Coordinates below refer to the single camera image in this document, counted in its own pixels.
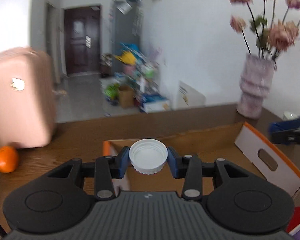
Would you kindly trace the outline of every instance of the open box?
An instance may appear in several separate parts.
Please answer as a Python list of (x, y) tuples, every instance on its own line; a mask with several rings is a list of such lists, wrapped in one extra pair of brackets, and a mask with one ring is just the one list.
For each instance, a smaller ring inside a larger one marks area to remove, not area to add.
[[(117, 155), (125, 147), (131, 147), (139, 139), (110, 140), (104, 142), (104, 155)], [(300, 170), (283, 152), (248, 123), (236, 123), (212, 129), (187, 131), (177, 135), (158, 138), (166, 147), (172, 146), (180, 156), (196, 153), (203, 162), (217, 158), (229, 160), (242, 168), (295, 196), (300, 190)], [(177, 191), (181, 194), (184, 179), (174, 179), (166, 164), (154, 175), (140, 174), (128, 167), (120, 184), (123, 190)], [(203, 193), (213, 190), (211, 178), (203, 178)]]

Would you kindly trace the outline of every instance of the door handle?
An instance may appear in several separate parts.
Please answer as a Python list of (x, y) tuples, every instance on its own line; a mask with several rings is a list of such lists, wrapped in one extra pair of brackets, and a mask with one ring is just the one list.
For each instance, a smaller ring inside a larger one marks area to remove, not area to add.
[(86, 46), (91, 48), (91, 38), (89, 36), (86, 36)]

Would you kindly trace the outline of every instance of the dark brown door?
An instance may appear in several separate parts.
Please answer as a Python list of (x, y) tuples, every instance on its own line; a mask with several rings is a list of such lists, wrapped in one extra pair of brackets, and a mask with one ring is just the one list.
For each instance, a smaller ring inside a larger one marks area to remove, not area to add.
[(101, 6), (65, 10), (67, 74), (98, 71)]

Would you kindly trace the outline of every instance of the white bottle cap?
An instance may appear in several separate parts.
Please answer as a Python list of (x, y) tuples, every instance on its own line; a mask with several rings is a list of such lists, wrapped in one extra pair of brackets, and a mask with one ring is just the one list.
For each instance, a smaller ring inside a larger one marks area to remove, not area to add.
[(148, 175), (155, 174), (163, 169), (168, 150), (162, 142), (144, 139), (131, 146), (129, 158), (136, 171)]

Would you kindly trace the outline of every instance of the gray ribbed panel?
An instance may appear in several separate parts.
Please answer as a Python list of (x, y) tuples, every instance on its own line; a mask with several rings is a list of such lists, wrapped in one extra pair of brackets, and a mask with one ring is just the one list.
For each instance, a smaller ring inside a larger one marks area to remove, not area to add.
[(64, 232), (31, 236), (13, 231), (5, 240), (291, 240), (285, 232), (244, 236), (214, 223), (199, 203), (175, 192), (122, 192), (98, 202), (91, 213)]

